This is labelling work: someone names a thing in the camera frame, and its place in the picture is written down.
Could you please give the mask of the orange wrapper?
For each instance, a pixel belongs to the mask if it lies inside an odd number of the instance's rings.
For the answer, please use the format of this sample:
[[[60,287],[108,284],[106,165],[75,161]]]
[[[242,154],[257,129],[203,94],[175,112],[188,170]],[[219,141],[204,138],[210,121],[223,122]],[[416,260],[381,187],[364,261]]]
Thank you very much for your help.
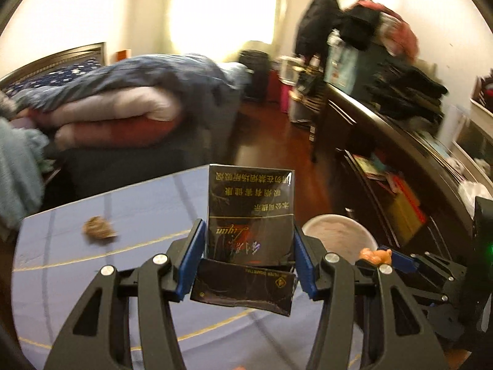
[[[390,249],[372,251],[369,248],[364,248],[359,252],[359,259],[374,265],[392,265],[392,251]]]

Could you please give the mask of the black cigarette pack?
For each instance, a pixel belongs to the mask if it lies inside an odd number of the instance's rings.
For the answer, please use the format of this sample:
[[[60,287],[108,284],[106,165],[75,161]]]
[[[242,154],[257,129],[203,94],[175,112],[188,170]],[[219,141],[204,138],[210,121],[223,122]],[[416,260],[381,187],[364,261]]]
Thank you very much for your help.
[[[206,248],[193,301],[290,315],[294,186],[292,170],[210,166]]]

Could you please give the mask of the white plastic trash bin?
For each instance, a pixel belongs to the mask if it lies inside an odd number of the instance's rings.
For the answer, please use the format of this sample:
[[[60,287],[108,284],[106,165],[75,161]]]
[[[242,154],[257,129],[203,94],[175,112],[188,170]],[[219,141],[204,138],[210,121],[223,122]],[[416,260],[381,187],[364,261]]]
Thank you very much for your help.
[[[302,226],[302,230],[306,236],[318,238],[328,252],[337,253],[350,264],[356,263],[362,249],[378,249],[378,243],[371,233],[346,216],[315,216]]]

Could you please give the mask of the books in dresser shelf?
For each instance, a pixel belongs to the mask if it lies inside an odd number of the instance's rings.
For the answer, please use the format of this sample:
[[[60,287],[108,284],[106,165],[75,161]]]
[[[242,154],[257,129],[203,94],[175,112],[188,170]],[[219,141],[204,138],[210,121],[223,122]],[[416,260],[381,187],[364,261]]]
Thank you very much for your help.
[[[393,234],[400,245],[405,245],[428,220],[418,197],[401,176],[388,171],[376,156],[369,159],[354,154],[353,158],[368,180]]]

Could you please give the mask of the dark wooden dresser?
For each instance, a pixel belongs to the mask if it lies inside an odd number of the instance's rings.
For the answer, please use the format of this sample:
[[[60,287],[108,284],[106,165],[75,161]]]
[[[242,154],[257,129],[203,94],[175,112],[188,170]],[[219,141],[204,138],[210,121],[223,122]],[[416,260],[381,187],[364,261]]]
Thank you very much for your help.
[[[401,176],[420,201],[428,220],[400,245],[353,155],[377,157],[388,171]],[[327,182],[334,213],[363,225],[378,244],[405,253],[426,251],[466,264],[473,245],[473,220],[458,193],[458,181],[412,134],[332,85],[323,94],[323,108],[312,150]]]

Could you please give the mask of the white plastic bag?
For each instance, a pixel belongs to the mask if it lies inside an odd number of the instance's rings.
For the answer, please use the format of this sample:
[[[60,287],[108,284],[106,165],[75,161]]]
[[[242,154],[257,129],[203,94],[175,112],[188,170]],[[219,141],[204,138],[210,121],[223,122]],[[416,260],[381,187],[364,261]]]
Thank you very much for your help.
[[[475,215],[475,199],[477,197],[492,199],[491,193],[481,183],[462,181],[458,187],[458,193],[471,218]]]

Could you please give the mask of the blue checked table cloth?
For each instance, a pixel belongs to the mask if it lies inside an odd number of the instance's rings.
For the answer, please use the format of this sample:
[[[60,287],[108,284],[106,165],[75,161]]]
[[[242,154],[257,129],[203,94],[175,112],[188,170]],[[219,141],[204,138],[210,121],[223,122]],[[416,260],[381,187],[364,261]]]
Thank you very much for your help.
[[[207,167],[127,186],[27,217],[12,273],[12,310],[20,346],[43,368],[66,318],[97,271],[142,265],[188,235],[207,216]],[[117,236],[95,240],[83,233],[93,216]],[[291,315],[186,300],[172,317],[189,369],[303,369],[321,314],[320,302],[297,291]]]

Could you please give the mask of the crumpled brown paper ball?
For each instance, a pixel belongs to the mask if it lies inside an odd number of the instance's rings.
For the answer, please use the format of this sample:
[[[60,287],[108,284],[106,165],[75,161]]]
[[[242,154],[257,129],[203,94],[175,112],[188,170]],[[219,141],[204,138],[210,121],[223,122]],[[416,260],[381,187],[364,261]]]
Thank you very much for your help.
[[[102,216],[89,218],[83,226],[83,233],[92,239],[103,240],[117,236],[116,231],[108,220]]]

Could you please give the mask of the white storage shelf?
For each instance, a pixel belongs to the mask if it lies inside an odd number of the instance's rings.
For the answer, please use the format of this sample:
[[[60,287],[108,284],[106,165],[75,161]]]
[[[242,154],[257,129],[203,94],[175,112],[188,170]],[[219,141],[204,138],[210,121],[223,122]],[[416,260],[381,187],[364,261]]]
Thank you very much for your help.
[[[446,112],[439,141],[460,162],[460,172],[492,194],[492,72],[478,77],[469,105]]]

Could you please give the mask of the pile of dark clothes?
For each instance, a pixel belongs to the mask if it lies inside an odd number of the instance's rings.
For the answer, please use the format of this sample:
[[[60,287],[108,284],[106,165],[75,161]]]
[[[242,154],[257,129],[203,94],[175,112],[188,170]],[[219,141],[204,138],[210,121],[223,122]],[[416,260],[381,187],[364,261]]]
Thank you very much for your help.
[[[344,11],[338,32],[352,54],[342,61],[349,75],[347,94],[392,119],[441,122],[448,89],[415,66],[418,39],[399,14],[360,0]]]

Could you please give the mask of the light blue fleece blanket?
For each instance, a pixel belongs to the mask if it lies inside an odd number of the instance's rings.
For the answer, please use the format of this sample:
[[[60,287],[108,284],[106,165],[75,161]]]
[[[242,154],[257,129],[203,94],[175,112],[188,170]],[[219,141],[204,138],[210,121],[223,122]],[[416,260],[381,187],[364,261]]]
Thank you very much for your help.
[[[14,128],[1,119],[1,224],[9,231],[37,212],[44,196],[48,138],[37,129]]]

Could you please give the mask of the folded pink red quilt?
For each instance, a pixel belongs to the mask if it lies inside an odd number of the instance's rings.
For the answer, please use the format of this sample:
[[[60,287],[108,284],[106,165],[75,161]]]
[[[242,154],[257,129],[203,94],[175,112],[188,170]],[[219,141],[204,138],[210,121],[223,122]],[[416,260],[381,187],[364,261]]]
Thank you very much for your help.
[[[185,117],[180,100],[158,87],[111,90],[53,111],[26,112],[37,126],[55,131],[59,150],[147,147],[167,137]]]

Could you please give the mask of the black suitcase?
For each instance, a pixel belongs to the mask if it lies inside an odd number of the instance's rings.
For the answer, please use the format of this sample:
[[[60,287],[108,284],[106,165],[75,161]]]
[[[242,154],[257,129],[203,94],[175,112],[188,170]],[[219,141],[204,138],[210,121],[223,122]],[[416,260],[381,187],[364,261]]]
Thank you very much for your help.
[[[267,96],[269,74],[271,69],[267,53],[259,50],[242,50],[238,62],[247,68],[249,81],[245,87],[245,97],[264,101]]]

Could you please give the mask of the dark blue duvet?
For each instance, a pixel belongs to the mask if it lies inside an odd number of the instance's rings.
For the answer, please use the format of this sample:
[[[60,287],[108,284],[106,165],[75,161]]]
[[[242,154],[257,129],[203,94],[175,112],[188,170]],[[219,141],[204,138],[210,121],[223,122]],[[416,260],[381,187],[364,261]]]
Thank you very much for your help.
[[[3,94],[1,119],[13,125],[13,118],[29,108],[49,112],[111,90],[158,87],[173,93],[185,111],[184,119],[173,131],[190,119],[198,128],[195,139],[204,149],[205,159],[214,161],[226,153],[248,81],[246,66],[238,62],[217,63],[199,54],[147,54],[98,67],[65,84],[25,88],[13,97]]]

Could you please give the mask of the hanging black jacket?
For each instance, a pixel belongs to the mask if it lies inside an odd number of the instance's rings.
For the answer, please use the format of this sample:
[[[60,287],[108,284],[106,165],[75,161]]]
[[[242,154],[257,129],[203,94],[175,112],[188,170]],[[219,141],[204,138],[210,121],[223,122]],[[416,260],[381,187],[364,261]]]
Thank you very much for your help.
[[[304,58],[322,56],[340,14],[338,0],[312,0],[298,24],[294,54]]]

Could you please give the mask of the dark wooden headboard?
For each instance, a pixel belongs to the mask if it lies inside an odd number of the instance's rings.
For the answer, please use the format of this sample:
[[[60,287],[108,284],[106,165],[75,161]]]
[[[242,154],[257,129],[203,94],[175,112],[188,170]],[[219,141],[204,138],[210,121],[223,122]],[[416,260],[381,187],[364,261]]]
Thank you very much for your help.
[[[23,65],[1,78],[1,89],[5,89],[8,85],[18,81],[21,82],[25,79],[48,74],[48,72],[56,68],[81,63],[87,59],[97,59],[100,65],[105,66],[107,64],[106,42],[92,43],[77,48],[66,49]]]

